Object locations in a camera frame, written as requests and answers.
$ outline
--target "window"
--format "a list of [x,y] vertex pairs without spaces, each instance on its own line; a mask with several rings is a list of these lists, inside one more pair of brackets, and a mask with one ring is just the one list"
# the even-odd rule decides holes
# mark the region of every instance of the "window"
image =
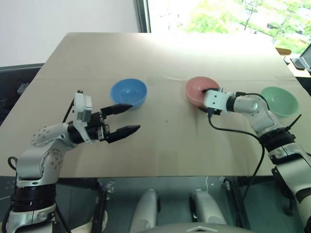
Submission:
[[311,42],[311,0],[148,0],[151,32],[247,33],[301,54]]

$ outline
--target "bowl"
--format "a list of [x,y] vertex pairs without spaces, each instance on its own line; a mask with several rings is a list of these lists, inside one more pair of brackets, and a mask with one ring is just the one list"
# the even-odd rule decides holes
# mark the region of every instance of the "bowl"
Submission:
[[299,104],[295,96],[276,86],[266,87],[261,91],[270,107],[279,118],[290,117],[298,112]]
[[202,107],[205,97],[202,91],[208,88],[219,88],[219,85],[213,79],[203,76],[190,79],[186,84],[186,94],[190,103]]
[[139,108],[146,100],[147,87],[138,79],[123,79],[114,84],[110,90],[110,98],[114,103],[127,103]]

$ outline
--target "blue bowl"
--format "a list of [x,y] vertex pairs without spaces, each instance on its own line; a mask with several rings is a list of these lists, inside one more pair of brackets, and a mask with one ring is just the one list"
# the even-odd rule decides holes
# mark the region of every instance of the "blue bowl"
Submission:
[[138,79],[123,79],[114,84],[110,90],[110,98],[115,103],[128,103],[139,108],[146,100],[147,87]]

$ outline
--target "wooden table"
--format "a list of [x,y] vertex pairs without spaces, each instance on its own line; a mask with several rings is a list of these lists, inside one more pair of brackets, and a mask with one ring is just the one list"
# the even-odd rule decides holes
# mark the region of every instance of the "wooden table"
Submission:
[[[112,130],[141,128],[112,144],[69,151],[62,177],[251,175],[260,145],[209,126],[185,95],[186,81],[195,76],[211,77],[227,92],[289,90],[303,114],[291,132],[311,151],[311,99],[269,41],[245,34],[69,33],[0,127],[0,175],[14,175],[7,157],[19,157],[44,125],[60,123],[76,90],[92,96],[93,111],[99,111],[112,104],[111,86],[125,78],[143,80],[147,100],[139,109],[109,116],[107,123]],[[287,125],[295,117],[281,121]],[[236,113],[214,116],[213,123],[252,132]],[[270,175],[272,167],[266,156],[259,175]]]

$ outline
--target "white wall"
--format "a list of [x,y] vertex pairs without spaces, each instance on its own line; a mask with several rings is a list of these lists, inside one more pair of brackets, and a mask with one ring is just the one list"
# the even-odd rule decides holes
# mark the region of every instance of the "white wall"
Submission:
[[138,32],[133,0],[0,0],[0,67],[44,63],[68,32]]

